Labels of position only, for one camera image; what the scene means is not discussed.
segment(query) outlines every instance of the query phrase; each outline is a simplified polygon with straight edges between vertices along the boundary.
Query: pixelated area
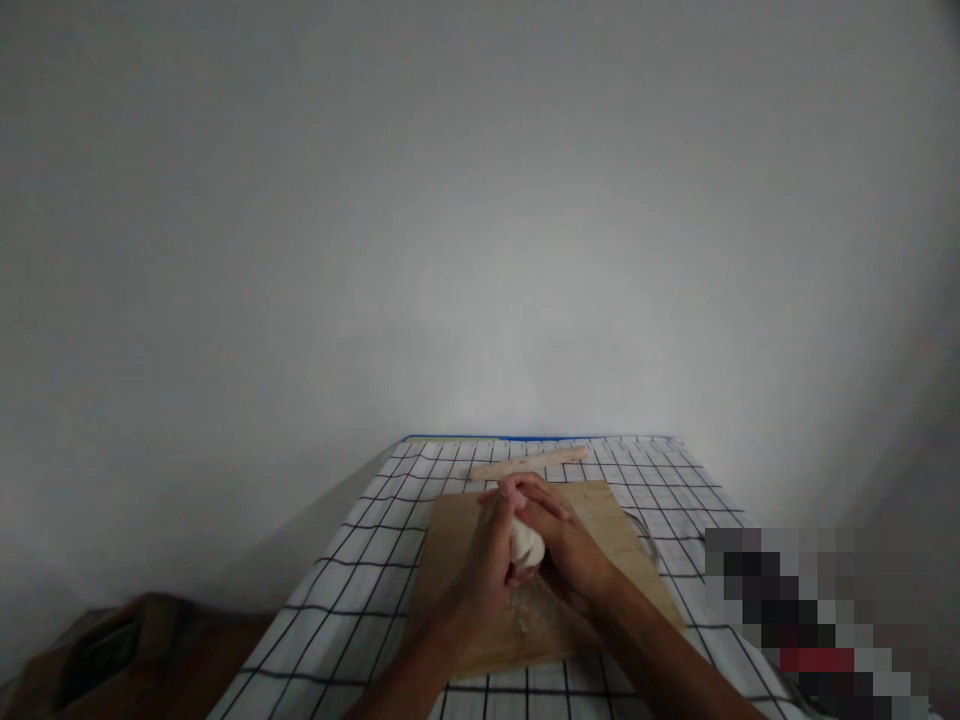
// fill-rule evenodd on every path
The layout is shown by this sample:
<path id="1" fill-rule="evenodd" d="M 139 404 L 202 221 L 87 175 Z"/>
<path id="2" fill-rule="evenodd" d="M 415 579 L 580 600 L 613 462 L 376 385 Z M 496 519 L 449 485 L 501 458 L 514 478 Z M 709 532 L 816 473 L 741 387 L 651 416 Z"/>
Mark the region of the pixelated area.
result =
<path id="1" fill-rule="evenodd" d="M 706 604 L 838 718 L 927 717 L 925 581 L 896 538 L 708 528 Z"/>

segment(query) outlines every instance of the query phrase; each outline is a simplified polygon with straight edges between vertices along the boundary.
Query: table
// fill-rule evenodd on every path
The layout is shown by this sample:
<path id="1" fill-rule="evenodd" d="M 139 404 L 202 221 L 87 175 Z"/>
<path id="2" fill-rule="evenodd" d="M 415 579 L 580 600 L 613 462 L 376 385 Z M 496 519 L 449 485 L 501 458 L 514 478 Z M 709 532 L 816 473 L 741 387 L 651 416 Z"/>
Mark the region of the table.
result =
<path id="1" fill-rule="evenodd" d="M 333 541 L 291 594 L 210 720 L 337 718 L 390 662 L 407 621 L 423 538 L 441 494 L 493 487 L 471 467 L 585 444 L 588 458 L 547 468 L 549 482 L 606 480 L 642 519 L 686 637 L 767 717 L 813 716 L 776 668 L 704 602 L 703 532 L 754 527 L 674 437 L 407 438 L 357 499 Z M 646 708 L 604 653 L 447 685 L 431 718 L 637 718 Z"/>

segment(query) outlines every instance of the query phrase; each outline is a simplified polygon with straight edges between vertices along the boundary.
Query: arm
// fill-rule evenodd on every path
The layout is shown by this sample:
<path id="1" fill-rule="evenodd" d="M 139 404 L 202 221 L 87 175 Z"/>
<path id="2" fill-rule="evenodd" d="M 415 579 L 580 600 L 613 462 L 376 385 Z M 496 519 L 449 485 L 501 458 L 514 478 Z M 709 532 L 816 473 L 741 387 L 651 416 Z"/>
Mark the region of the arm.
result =
<path id="1" fill-rule="evenodd" d="M 543 536 L 544 580 L 591 623 L 657 717 L 763 717 L 606 558 L 556 490 L 536 473 L 517 484 L 537 501 L 517 517 Z M 546 509 L 557 504 L 564 520 Z"/>
<path id="2" fill-rule="evenodd" d="M 468 604 L 448 592 L 430 620 L 400 649 L 346 718 L 427 717 L 475 631 L 476 619 Z"/>
<path id="3" fill-rule="evenodd" d="M 430 619 L 350 709 L 348 720 L 427 717 L 473 636 L 507 604 L 510 590 L 526 577 L 510 564 L 515 506 L 514 497 L 497 497 L 484 504 L 460 576 Z"/>
<path id="4" fill-rule="evenodd" d="M 657 717 L 763 717 L 619 570 L 591 616 Z"/>

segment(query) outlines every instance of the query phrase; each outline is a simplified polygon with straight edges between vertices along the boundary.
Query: finger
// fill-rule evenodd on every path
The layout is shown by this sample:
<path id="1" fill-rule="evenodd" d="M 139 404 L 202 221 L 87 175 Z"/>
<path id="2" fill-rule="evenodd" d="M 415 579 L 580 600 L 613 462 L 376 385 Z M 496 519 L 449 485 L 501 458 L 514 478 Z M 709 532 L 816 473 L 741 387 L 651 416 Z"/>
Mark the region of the finger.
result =
<path id="1" fill-rule="evenodd" d="M 491 498 L 496 496 L 498 492 L 499 490 L 497 490 L 496 488 L 494 488 L 493 490 L 484 490 L 482 493 L 477 495 L 477 504 L 486 505 Z"/>
<path id="2" fill-rule="evenodd" d="M 530 500 L 536 500 L 538 503 L 543 505 L 560 520 L 567 520 L 570 517 L 570 513 L 567 512 L 567 509 L 560 504 L 561 501 L 559 498 L 551 493 L 546 492 L 543 488 L 537 485 L 528 485 L 523 488 L 521 492 Z"/>
<path id="3" fill-rule="evenodd" d="M 532 578 L 534 575 L 537 574 L 537 567 L 539 567 L 539 566 L 534 566 L 534 567 L 529 567 L 529 568 L 522 568 L 522 569 L 520 569 L 520 570 L 518 570 L 518 571 L 516 572 L 516 574 L 514 575 L 514 577 L 515 577 L 519 582 L 526 582 L 527 580 L 529 580 L 530 578 Z"/>
<path id="4" fill-rule="evenodd" d="M 547 547 L 559 542 L 563 534 L 563 521 L 538 502 L 529 502 L 518 509 L 517 517 L 540 533 Z"/>
<path id="5" fill-rule="evenodd" d="M 493 503 L 493 516 L 491 517 L 491 522 L 494 526 L 499 528 L 509 528 L 510 521 L 513 519 L 513 514 L 517 509 L 517 500 L 514 496 L 504 497 L 503 495 L 497 495 L 496 503 Z"/>

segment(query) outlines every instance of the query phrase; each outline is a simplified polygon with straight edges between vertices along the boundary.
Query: white wall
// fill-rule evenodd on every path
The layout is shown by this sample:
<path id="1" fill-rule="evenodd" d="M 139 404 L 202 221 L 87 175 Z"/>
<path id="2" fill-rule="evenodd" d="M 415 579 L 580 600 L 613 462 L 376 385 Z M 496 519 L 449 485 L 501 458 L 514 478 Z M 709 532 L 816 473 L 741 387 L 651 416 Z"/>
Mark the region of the white wall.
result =
<path id="1" fill-rule="evenodd" d="M 955 368 L 960 353 L 954 356 Z M 943 412 L 911 462 L 898 473 L 863 525 L 896 538 L 926 580 L 930 701 L 943 717 L 960 713 L 960 370 L 941 383 Z"/>
<path id="2" fill-rule="evenodd" d="M 4 492 L 84 603 L 408 432 L 676 432 L 839 517 L 956 263 L 936 6 L 213 5 L 0 18 Z"/>

